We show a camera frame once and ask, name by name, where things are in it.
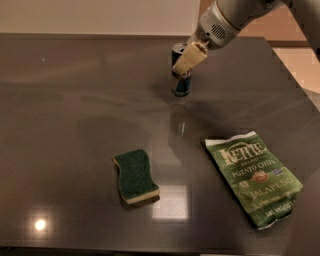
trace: table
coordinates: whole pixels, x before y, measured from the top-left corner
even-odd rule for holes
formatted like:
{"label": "table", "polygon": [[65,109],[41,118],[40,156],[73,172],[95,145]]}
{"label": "table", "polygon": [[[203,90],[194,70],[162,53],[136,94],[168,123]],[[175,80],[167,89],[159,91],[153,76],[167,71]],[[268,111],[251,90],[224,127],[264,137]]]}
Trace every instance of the table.
{"label": "table", "polygon": [[[259,38],[210,52],[190,95],[173,96],[181,40],[1,38],[0,246],[281,253],[291,218],[255,231],[200,142],[254,130],[303,183],[319,113]],[[112,157],[138,148],[160,200],[128,206]]]}

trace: green chip bag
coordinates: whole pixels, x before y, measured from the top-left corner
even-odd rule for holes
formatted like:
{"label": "green chip bag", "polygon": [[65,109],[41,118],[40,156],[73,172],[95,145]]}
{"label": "green chip bag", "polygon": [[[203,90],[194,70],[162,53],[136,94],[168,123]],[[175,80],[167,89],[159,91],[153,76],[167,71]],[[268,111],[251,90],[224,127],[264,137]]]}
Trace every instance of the green chip bag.
{"label": "green chip bag", "polygon": [[255,132],[205,143],[255,228],[291,213],[302,184]]}

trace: green sponge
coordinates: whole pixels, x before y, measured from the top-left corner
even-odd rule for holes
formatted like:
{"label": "green sponge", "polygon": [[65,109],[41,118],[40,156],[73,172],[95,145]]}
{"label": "green sponge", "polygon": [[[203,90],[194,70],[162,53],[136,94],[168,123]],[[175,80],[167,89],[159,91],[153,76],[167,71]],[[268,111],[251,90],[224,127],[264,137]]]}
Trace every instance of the green sponge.
{"label": "green sponge", "polygon": [[119,189],[127,204],[159,195],[160,189],[151,178],[149,157],[144,150],[115,156],[113,161],[120,169]]}

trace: floor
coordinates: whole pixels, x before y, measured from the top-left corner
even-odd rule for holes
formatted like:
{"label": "floor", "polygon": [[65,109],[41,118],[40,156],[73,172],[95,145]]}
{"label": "floor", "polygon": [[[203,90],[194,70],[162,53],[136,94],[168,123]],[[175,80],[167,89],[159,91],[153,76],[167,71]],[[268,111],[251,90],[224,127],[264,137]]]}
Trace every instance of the floor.
{"label": "floor", "polygon": [[273,48],[320,111],[320,62],[310,48]]}

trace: can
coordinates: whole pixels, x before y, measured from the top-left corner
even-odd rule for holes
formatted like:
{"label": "can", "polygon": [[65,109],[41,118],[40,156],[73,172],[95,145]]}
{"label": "can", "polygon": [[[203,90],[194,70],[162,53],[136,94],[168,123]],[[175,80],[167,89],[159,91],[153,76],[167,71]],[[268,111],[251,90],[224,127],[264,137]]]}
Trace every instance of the can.
{"label": "can", "polygon": [[[171,54],[171,67],[174,66],[178,58],[182,55],[184,49],[186,48],[187,44],[185,43],[177,43],[172,47],[172,54]],[[172,78],[171,78],[171,90],[173,94],[177,97],[185,97],[190,92],[191,86],[191,70],[187,71],[183,75],[179,75],[172,71]]]}

